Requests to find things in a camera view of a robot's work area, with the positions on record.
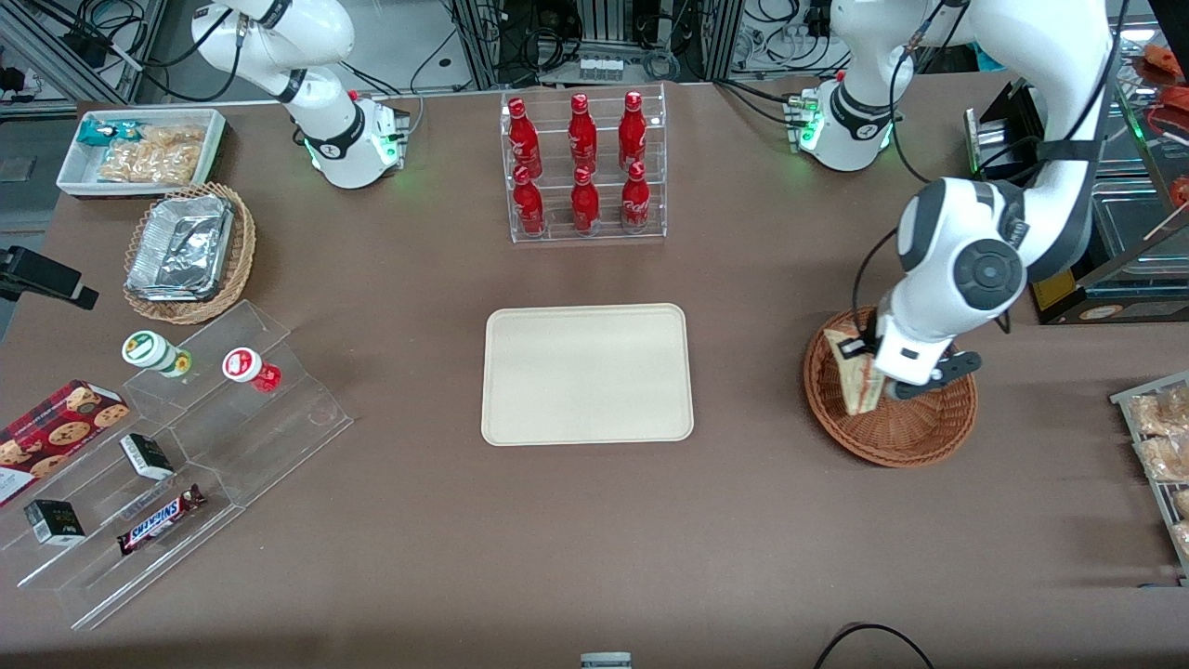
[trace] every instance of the table surface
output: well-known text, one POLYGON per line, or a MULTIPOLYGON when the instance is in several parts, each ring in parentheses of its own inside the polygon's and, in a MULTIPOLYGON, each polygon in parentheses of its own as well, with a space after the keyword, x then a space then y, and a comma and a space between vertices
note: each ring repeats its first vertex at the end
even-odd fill
MULTIPOLYGON (((905 151, 964 163, 961 112, 1005 80, 920 77, 905 151)), ((785 82, 774 89, 797 89, 785 82)), ((810 415, 801 356, 919 187, 886 151, 860 173, 792 156, 782 130, 709 84, 667 86, 663 244, 514 247, 498 95, 434 97, 409 166, 336 190, 279 106, 226 107, 221 179, 259 240, 245 297, 358 422, 99 630, 0 583, 4 667, 807 667, 843 625, 904 630, 950 667, 1174 667, 1189 591, 1107 396, 1185 367, 1189 326, 983 327, 980 416, 950 460, 869 466, 810 415), (680 443, 497 449, 479 434, 496 309, 674 302, 696 428, 680 443)), ((15 417, 68 379, 118 387, 144 201, 63 196, 44 251, 94 311, 26 297, 0 348, 15 417)), ((882 252, 869 299, 900 276, 882 252)), ((831 667, 916 667, 891 637, 831 667)))

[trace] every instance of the small black box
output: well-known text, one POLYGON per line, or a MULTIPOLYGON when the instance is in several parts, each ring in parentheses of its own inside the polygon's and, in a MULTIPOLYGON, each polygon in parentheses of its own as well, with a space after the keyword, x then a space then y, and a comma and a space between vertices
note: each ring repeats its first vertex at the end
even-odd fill
POLYGON ((128 456, 128 462, 137 474, 157 481, 164 481, 174 475, 169 459, 152 438, 131 434, 120 440, 120 447, 124 448, 124 455, 128 456))
POLYGON ((70 503, 33 500, 25 507, 25 518, 33 526, 33 536, 51 547, 73 547, 87 538, 70 503))

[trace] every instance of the clear acrylic rack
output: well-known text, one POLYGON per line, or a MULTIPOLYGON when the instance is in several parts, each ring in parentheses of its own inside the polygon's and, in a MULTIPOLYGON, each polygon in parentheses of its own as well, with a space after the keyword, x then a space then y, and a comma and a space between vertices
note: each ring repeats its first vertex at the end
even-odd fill
POLYGON ((531 89, 504 93, 499 114, 499 139, 503 144, 504 189, 508 193, 508 220, 514 242, 548 244, 551 241, 571 241, 591 244, 608 240, 658 240, 668 233, 668 201, 666 184, 668 182, 668 164, 666 151, 666 132, 668 115, 665 108, 665 88, 661 84, 649 86, 608 86, 593 88, 567 89, 567 93, 585 93, 589 97, 590 114, 598 130, 598 163, 593 183, 599 194, 599 208, 603 223, 599 232, 592 236, 583 236, 574 229, 573 209, 570 203, 570 191, 574 184, 574 162, 570 154, 570 96, 559 95, 554 89, 531 89), (648 182, 650 196, 648 207, 648 225, 643 232, 630 234, 619 225, 619 207, 623 184, 628 176, 619 169, 619 119, 623 116, 623 96, 629 90, 638 90, 643 96, 643 113, 648 122, 644 133, 644 179, 648 182), (512 201, 512 157, 508 131, 511 116, 508 113, 508 100, 521 97, 528 112, 529 120, 536 126, 541 144, 541 177, 535 179, 545 203, 546 232, 541 236, 529 236, 516 215, 512 201))
POLYGON ((96 627, 346 430, 352 419, 306 372, 288 334, 241 301, 180 345, 194 356, 185 377, 141 372, 125 384, 136 415, 0 509, 0 562, 20 587, 55 592, 74 629, 96 627), (222 358, 237 347, 281 368, 275 392, 222 375, 222 358), (137 475, 119 443, 130 433, 157 441, 171 478, 137 475), (195 484, 206 504, 140 550, 120 554, 117 536, 195 484), (87 538, 69 548, 39 544, 24 513, 33 499, 70 503, 87 538))

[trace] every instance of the packaged bread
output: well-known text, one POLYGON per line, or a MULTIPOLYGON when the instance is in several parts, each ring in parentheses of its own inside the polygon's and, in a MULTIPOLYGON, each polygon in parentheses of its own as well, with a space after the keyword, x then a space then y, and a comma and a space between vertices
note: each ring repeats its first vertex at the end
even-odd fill
POLYGON ((1168 437, 1169 427, 1162 419, 1160 402, 1155 396, 1137 396, 1128 399, 1127 411, 1140 435, 1168 437))
POLYGON ((1189 490, 1172 493, 1172 506, 1176 507, 1181 518, 1189 518, 1189 490))
POLYGON ((1156 397, 1160 405, 1160 421, 1181 430, 1189 430, 1189 386, 1170 389, 1156 397))
POLYGON ((112 141, 99 177, 121 183, 187 184, 197 169, 205 135, 199 126, 141 126, 139 140, 112 141))
POLYGON ((1172 543, 1181 555, 1189 557, 1189 520, 1182 520, 1171 528, 1172 543))
POLYGON ((1185 436, 1174 434, 1171 437, 1152 437, 1137 447, 1144 471, 1153 481, 1189 481, 1189 465, 1182 443, 1185 436))

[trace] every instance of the robotic arm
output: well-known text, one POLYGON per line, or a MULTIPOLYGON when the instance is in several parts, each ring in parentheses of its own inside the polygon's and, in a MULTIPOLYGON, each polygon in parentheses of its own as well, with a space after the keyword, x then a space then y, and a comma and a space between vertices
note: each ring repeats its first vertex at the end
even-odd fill
POLYGON ((875 367, 898 381, 889 392, 901 399, 973 372, 976 356, 965 365, 945 358, 954 339, 1007 310, 1026 278, 1067 269, 1090 233, 1106 95, 1097 83, 1113 57, 1103 0, 835 0, 831 24, 854 64, 842 82, 806 91, 820 118, 801 149, 833 169, 870 164, 891 121, 888 90, 898 96, 911 76, 912 68, 900 68, 893 88, 904 37, 917 29, 919 43, 939 43, 967 2, 952 43, 977 39, 1044 97, 1046 159, 1024 189, 942 178, 908 202, 897 233, 907 276, 880 301, 875 328, 875 367), (937 2, 944 7, 927 25, 937 2))
POLYGON ((335 0, 228 0, 196 11, 190 31, 207 62, 285 106, 334 185, 360 188, 403 166, 408 118, 356 99, 325 67, 354 48, 354 26, 335 0))

